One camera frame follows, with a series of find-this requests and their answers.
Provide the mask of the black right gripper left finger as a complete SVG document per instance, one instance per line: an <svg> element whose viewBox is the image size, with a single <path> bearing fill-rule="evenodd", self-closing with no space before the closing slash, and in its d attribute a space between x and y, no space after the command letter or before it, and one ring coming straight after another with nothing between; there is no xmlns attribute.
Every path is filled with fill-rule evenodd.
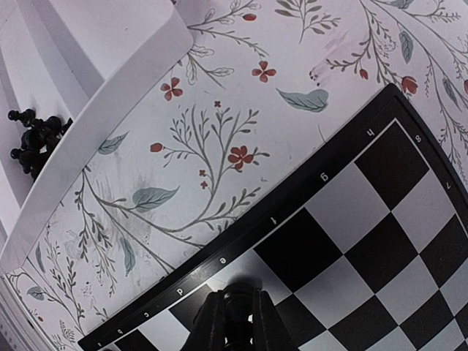
<svg viewBox="0 0 468 351"><path fill-rule="evenodd" d="M195 318L184 349L214 351L224 349L225 307L221 290L210 292Z"/></svg>

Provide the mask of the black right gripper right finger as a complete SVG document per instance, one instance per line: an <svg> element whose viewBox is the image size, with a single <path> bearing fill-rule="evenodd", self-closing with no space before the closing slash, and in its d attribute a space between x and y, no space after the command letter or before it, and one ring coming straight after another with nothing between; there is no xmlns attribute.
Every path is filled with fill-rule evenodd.
<svg viewBox="0 0 468 351"><path fill-rule="evenodd" d="M266 291L254 290L252 314L255 350L293 349L293 341Z"/></svg>

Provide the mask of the black chess piece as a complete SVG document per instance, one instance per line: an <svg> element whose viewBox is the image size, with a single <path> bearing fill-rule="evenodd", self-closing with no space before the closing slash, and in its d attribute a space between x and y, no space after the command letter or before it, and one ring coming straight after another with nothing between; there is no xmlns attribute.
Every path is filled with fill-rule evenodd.
<svg viewBox="0 0 468 351"><path fill-rule="evenodd" d="M249 321L253 309L250 284L236 282L224 290L224 350L254 350L253 323Z"/></svg>

